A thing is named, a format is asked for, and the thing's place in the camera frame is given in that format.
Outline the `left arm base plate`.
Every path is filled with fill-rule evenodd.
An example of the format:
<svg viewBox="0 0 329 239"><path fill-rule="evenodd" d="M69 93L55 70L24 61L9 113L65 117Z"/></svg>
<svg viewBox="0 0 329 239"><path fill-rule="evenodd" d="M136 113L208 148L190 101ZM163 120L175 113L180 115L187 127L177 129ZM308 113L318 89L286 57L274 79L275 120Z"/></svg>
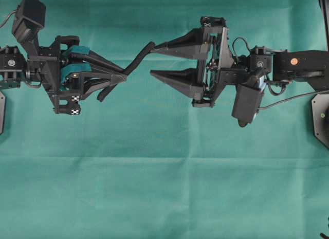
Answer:
<svg viewBox="0 0 329 239"><path fill-rule="evenodd" d="M2 134L4 131L5 109L6 109L6 97L0 91L0 134Z"/></svg>

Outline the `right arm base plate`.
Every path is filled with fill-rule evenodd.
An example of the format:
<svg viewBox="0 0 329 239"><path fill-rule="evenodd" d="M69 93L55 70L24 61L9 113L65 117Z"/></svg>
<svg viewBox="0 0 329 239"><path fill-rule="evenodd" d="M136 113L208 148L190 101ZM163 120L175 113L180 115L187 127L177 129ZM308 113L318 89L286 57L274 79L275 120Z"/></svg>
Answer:
<svg viewBox="0 0 329 239"><path fill-rule="evenodd" d="M312 101L315 137L328 148L328 94L317 94Z"/></svg>

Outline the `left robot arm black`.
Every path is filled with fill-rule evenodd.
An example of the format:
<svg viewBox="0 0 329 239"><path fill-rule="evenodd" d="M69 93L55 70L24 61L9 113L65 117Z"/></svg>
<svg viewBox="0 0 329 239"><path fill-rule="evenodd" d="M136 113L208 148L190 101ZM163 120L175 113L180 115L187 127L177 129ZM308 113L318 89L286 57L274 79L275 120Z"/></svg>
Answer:
<svg viewBox="0 0 329 239"><path fill-rule="evenodd" d="M17 46L1 49L1 89L42 86L56 114L78 115L91 93L126 81L130 71L79 44L77 36L58 36L27 59Z"/></svg>

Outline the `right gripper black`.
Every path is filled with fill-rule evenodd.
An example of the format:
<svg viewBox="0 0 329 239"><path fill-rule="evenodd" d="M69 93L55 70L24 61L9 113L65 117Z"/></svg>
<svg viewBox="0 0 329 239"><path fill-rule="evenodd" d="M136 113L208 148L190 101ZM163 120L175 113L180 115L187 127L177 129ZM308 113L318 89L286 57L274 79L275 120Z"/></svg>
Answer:
<svg viewBox="0 0 329 239"><path fill-rule="evenodd" d="M247 77L245 64L238 63L228 44L228 27L222 17L202 16L200 28L174 40L156 45L151 53L199 60L196 68L184 70L151 70L159 81L193 98L193 107L214 107L227 85L237 85ZM206 48L210 60L206 61Z"/></svg>

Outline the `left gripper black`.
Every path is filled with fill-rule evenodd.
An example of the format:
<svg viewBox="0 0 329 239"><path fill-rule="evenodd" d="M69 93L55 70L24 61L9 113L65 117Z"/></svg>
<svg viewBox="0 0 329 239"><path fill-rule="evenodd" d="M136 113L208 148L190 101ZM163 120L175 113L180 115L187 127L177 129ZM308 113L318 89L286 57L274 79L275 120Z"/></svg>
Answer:
<svg viewBox="0 0 329 239"><path fill-rule="evenodd" d="M25 45L28 71L34 72L26 79L40 81L56 114L78 115L79 100L127 80L123 68L79 42L78 36L69 35L57 36L49 47L40 47L37 38ZM61 50L62 44L68 49ZM66 65L66 60L73 64Z"/></svg>

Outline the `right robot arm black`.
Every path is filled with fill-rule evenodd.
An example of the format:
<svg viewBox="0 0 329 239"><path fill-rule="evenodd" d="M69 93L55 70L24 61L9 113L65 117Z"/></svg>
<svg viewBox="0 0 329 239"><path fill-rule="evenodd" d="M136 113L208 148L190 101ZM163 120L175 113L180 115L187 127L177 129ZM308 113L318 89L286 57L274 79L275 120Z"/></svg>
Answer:
<svg viewBox="0 0 329 239"><path fill-rule="evenodd" d="M200 27L154 47L153 53L191 59L196 67L184 70L151 70L151 75L192 99L194 107L213 107L224 88L258 98L264 87L285 89L292 81L306 82L318 93L328 92L328 52L289 52L263 46L238 56L228 43L222 17L203 16Z"/></svg>

